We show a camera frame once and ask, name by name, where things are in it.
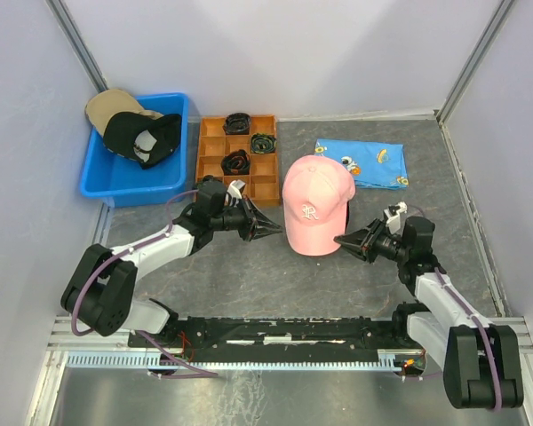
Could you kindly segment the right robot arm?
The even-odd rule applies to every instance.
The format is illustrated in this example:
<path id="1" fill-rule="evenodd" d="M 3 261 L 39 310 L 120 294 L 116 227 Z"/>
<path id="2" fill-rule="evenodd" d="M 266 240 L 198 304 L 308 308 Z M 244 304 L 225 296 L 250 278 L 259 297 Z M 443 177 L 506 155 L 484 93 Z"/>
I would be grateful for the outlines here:
<path id="1" fill-rule="evenodd" d="M 444 390 L 458 409 L 519 408 L 524 401 L 518 337 L 508 325 L 481 315 L 452 284 L 433 251 L 435 225 L 409 217 L 401 234 L 376 219 L 334 241 L 366 263 L 382 256 L 420 306 L 390 325 L 401 347 L 419 343 L 442 371 Z"/>

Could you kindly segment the pink cap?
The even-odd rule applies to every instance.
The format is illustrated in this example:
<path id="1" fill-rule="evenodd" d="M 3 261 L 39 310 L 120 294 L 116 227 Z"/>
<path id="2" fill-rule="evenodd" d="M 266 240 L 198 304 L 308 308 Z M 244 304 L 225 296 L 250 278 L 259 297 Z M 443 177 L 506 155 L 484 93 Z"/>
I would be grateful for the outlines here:
<path id="1" fill-rule="evenodd" d="M 282 186 L 285 230 L 290 247 L 303 256 L 326 256 L 346 231 L 352 175 L 330 158 L 306 155 L 290 166 Z"/>

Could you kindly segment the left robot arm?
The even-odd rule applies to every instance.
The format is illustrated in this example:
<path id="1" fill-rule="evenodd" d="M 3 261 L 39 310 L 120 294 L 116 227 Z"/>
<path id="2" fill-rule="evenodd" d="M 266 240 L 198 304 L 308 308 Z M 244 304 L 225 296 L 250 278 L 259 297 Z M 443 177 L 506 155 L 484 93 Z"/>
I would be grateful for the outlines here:
<path id="1" fill-rule="evenodd" d="M 246 195 L 236 179 L 225 185 L 215 178 L 189 191 L 193 201 L 159 232 L 133 243 L 106 248 L 96 243 L 84 251 L 62 297 L 76 336 L 110 336 L 120 329 L 143 331 L 158 345 L 168 346 L 179 335 L 176 313 L 150 300 L 137 301 L 137 283 L 151 272 L 200 251 L 215 233 L 238 233 L 254 241 L 282 232 Z"/>

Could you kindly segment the black cap gold letter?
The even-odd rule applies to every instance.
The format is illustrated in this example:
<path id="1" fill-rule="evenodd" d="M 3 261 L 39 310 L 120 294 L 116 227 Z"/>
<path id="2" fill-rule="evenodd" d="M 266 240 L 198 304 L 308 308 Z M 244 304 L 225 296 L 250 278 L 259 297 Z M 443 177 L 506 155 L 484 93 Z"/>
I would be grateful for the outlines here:
<path id="1" fill-rule="evenodd" d="M 346 204 L 346 222 L 345 222 L 345 228 L 344 228 L 344 233 L 347 232 L 347 228 L 349 226 L 349 222 L 350 222 L 350 201 Z"/>

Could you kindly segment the blue astronaut print cloth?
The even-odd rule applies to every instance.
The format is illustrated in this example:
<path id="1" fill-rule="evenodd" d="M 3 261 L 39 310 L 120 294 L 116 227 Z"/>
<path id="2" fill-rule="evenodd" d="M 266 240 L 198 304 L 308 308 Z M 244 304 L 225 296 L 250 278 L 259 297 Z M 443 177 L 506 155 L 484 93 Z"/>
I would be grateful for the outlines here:
<path id="1" fill-rule="evenodd" d="M 341 163 L 358 187 L 398 190 L 409 186 L 403 144 L 319 138 L 314 154 Z"/>

